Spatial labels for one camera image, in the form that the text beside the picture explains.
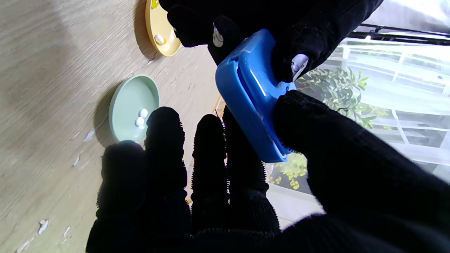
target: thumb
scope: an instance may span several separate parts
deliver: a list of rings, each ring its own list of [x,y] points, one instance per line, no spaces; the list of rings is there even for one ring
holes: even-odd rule
[[[207,44],[211,39],[212,24],[184,5],[174,5],[167,12],[167,19],[185,47]]]
[[[244,37],[238,25],[225,16],[214,19],[212,40],[209,41],[208,50],[212,58],[219,65],[243,40]]]

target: peeling paint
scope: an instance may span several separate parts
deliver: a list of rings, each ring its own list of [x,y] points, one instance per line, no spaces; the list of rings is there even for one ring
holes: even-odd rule
[[[38,234],[38,235],[40,235],[42,232],[44,232],[44,230],[47,229],[47,227],[48,227],[48,225],[49,225],[49,220],[41,220],[41,221],[39,222],[39,224],[40,224],[40,228],[39,228],[39,230],[37,231],[37,234]]]
[[[88,141],[92,140],[92,137],[94,137],[94,134],[95,134],[95,130],[92,130],[89,133],[87,133],[86,138],[84,139],[83,142],[88,142]]]
[[[70,229],[70,226],[68,226],[68,227],[66,228],[66,231],[64,232],[64,235],[63,235],[63,237],[66,237],[66,235],[67,235],[67,232],[69,232],[69,229]]]
[[[92,140],[92,138],[94,137],[95,131],[97,131],[100,128],[100,126],[103,125],[103,123],[105,122],[105,120],[107,118],[108,117],[104,118],[103,121],[99,125],[97,125],[92,131],[87,133],[86,138],[84,139],[83,142],[88,142],[88,141]]]
[[[80,161],[80,157],[81,157],[81,154],[78,155],[78,157],[76,158],[75,162],[72,164],[72,168],[75,167],[78,164],[78,162]]]

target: white pill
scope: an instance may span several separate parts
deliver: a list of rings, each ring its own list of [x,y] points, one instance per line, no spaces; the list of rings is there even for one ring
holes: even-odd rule
[[[147,117],[148,114],[149,112],[147,111],[147,109],[141,109],[139,111],[139,117]]]
[[[164,37],[159,34],[155,35],[155,41],[156,43],[158,43],[158,45],[163,45],[166,42]]]
[[[135,122],[137,127],[143,127],[144,123],[145,123],[145,120],[143,117],[138,117]]]

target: window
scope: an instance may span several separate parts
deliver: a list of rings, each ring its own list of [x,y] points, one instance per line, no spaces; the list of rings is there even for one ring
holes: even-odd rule
[[[347,38],[296,87],[332,109],[347,108],[341,114],[450,182],[450,62],[443,55],[450,48]],[[291,154],[273,166],[269,181],[310,194],[306,165]]]

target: hand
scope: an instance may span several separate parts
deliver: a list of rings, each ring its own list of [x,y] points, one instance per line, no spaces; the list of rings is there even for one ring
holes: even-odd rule
[[[337,45],[383,0],[278,1],[235,4],[208,0],[160,0],[184,46],[208,45],[219,64],[244,38],[268,29],[277,43],[272,68],[291,82],[322,64]]]

